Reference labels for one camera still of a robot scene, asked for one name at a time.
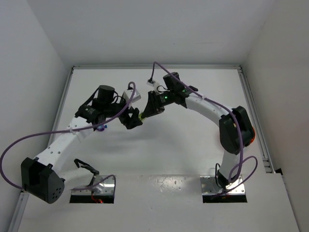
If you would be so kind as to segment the lime green studded lego brick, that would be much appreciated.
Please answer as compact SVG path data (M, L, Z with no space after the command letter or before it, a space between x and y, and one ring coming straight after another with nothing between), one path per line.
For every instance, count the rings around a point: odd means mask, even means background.
M142 114L139 114L140 121L143 121L145 118L142 117Z

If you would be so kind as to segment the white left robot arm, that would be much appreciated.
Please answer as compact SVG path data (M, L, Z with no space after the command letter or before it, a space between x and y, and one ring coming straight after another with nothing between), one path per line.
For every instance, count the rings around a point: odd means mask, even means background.
M23 160L23 189L48 204L66 190L94 190L100 179L92 165L75 159L75 170L63 173L61 169L77 146L93 132L104 130L107 123L119 119L127 129L141 125L139 110L131 106L139 99L134 82L129 82L122 95L111 86L100 85L79 106L67 129L56 131L59 136L36 157Z

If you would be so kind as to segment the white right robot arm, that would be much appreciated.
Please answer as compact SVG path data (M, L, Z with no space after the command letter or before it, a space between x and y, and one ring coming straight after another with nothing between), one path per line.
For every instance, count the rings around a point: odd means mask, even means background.
M177 72L165 75L163 80L166 85L163 91L159 90L160 85L153 78L147 81L153 90L148 92L148 101L140 119L164 112L167 105L178 104L212 121L219 128L219 139L224 149L222 163L215 174L216 183L225 189L239 177L244 148L255 139L255 130L246 109L242 106L225 107L202 96L197 88L184 84Z

